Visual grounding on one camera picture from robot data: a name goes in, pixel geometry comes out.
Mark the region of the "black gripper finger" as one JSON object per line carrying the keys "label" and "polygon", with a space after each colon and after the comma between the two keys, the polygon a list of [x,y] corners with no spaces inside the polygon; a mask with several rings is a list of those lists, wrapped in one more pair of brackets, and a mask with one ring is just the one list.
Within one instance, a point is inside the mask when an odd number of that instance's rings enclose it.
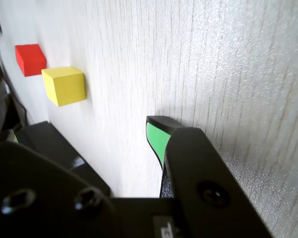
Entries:
{"label": "black gripper finger", "polygon": [[200,128],[148,116],[147,141],[165,167],[191,238],[269,238],[257,214]]}
{"label": "black gripper finger", "polygon": [[119,238],[96,187],[0,133],[0,238]]}

